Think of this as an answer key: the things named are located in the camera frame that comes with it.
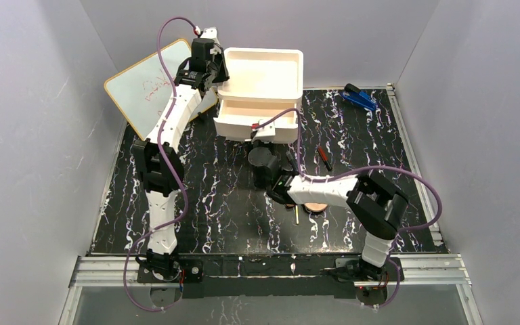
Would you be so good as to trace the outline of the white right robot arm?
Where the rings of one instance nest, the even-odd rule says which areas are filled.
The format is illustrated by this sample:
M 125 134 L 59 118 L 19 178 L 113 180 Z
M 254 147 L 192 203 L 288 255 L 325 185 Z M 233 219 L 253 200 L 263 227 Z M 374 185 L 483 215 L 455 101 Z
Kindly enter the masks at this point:
M 350 209 L 366 231 L 359 269 L 372 275 L 382 270 L 409 205 L 408 197 L 383 174 L 371 170 L 338 179 L 301 176 L 262 146 L 249 152 L 248 162 L 255 186 L 277 203 L 317 203 Z

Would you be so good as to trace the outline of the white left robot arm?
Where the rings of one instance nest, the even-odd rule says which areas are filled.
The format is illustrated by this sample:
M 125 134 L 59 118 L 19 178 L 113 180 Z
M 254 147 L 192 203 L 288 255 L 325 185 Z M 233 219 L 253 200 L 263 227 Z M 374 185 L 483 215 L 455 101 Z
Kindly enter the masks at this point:
M 174 225 L 187 208 L 177 214 L 175 201 L 181 194 L 189 203 L 183 184 L 184 166 L 178 145 L 188 123 L 200 115 L 203 97 L 215 83 L 229 79 L 223 48 L 215 37 L 193 39 L 191 54 L 181 62 L 177 74 L 164 70 L 171 86 L 169 103 L 156 126 L 143 140 L 133 144 L 133 155 L 149 205 L 150 231 L 144 258 L 136 261 L 144 268 L 170 278 L 180 272 L 175 256 L 177 239 Z

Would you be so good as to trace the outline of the white plastic drawer organizer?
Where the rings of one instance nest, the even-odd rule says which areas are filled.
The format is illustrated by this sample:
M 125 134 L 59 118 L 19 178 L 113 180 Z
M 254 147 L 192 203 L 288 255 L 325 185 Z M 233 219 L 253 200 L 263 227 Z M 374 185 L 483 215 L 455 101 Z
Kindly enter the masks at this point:
M 217 87 L 225 100 L 295 103 L 303 93 L 303 52 L 298 49 L 229 47 L 229 79 Z

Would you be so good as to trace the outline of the white organizer drawer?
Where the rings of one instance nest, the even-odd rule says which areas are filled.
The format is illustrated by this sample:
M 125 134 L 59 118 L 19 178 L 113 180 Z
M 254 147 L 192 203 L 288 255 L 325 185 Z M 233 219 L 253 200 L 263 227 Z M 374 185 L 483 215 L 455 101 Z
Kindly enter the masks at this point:
M 291 144 L 297 140 L 297 108 L 296 104 L 285 102 L 221 100 L 218 116 L 213 120 L 219 136 L 227 140 L 245 142 L 252 140 L 255 125 L 263 124 L 282 111 L 289 110 L 271 123 L 276 128 L 273 143 Z

